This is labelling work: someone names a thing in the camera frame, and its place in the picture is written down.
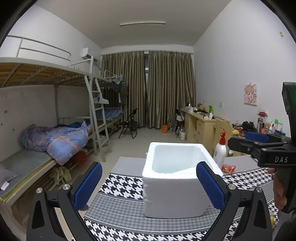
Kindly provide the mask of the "person right hand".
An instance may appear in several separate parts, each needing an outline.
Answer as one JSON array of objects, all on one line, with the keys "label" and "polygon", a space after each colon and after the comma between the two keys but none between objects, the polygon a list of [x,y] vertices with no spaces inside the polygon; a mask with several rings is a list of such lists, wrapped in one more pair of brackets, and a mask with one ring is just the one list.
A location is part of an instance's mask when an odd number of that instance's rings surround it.
[{"label": "person right hand", "polygon": [[278,178],[278,173],[276,168],[269,168],[267,172],[269,174],[274,174],[274,177],[273,177],[274,203],[278,209],[282,210],[287,204],[287,198],[284,194],[285,189],[283,187],[283,184],[280,182]]}]

